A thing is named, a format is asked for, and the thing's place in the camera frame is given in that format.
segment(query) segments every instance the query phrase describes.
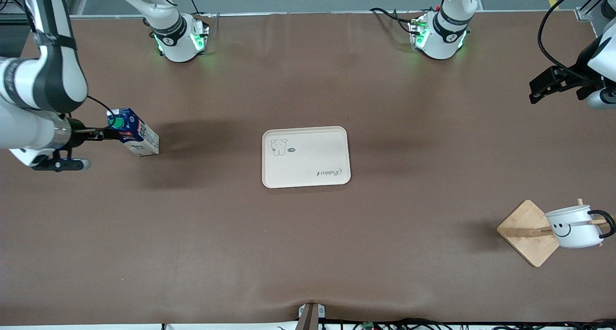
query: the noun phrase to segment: white tray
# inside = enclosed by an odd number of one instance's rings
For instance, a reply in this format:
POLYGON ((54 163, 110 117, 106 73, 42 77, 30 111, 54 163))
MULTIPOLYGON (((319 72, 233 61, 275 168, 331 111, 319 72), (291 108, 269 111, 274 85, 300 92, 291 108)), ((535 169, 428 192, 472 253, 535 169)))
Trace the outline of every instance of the white tray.
POLYGON ((262 144, 262 181, 268 188, 343 185, 350 180, 342 127, 268 130, 262 144))

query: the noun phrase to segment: table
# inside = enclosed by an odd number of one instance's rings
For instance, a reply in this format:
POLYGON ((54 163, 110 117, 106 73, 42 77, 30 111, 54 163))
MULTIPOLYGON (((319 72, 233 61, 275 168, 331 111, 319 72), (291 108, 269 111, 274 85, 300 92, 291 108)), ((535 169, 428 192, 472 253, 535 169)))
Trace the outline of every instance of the table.
MULTIPOLYGON (((614 211, 614 113, 575 94, 528 102, 542 13, 479 13, 455 58, 409 50, 372 14, 224 17, 207 56, 172 64, 140 20, 75 21, 90 94, 133 108, 161 154, 84 144, 85 172, 1 151, 2 324, 329 318, 613 317, 614 241, 532 268, 495 227, 521 201, 614 211), (343 126, 347 185, 269 190, 261 136, 343 126)), ((592 41, 555 13, 565 63, 592 41)), ((31 43, 26 53, 34 55, 31 43)), ((103 125, 92 102, 74 112, 103 125)))

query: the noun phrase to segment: green led light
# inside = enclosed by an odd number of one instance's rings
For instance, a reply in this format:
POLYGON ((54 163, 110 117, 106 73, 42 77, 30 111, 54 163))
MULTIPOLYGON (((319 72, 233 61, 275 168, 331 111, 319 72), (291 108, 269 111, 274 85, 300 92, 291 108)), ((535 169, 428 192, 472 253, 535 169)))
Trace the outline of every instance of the green led light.
POLYGON ((203 38, 201 36, 199 36, 198 34, 192 34, 193 37, 193 43, 194 43, 194 47, 196 47, 196 49, 203 50, 204 43, 203 43, 203 38))
POLYGON ((156 40, 156 44, 158 45, 158 50, 163 52, 163 47, 160 45, 160 40, 158 40, 158 37, 154 36, 154 40, 156 40))
POLYGON ((428 36, 429 36, 429 30, 425 28, 422 31, 422 33, 417 36, 417 42, 416 42, 417 47, 424 47, 425 41, 427 40, 428 36))
POLYGON ((460 47, 462 47, 462 45, 464 45, 464 37, 466 36, 466 32, 464 32, 464 34, 462 34, 462 36, 460 37, 460 43, 458 44, 458 49, 460 49, 460 47))

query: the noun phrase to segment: bear illustration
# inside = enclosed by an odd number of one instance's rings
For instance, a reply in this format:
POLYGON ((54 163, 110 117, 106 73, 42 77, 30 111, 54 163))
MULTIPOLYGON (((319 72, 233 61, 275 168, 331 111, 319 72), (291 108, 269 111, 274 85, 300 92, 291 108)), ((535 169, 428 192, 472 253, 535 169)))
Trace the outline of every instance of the bear illustration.
POLYGON ((271 150, 273 155, 284 155, 286 153, 286 139, 271 140, 271 150))

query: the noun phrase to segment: green bottle cap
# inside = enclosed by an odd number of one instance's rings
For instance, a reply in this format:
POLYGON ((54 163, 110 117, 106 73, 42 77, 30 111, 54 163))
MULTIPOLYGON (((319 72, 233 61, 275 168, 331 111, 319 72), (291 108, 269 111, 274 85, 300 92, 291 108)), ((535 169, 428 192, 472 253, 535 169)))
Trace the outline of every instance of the green bottle cap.
MULTIPOLYGON (((113 121, 114 121, 113 117, 109 119, 109 123, 112 123, 113 121)), ((124 126, 124 119, 121 119, 120 117, 116 117, 116 121, 112 125, 112 128, 120 129, 123 126, 124 126)))

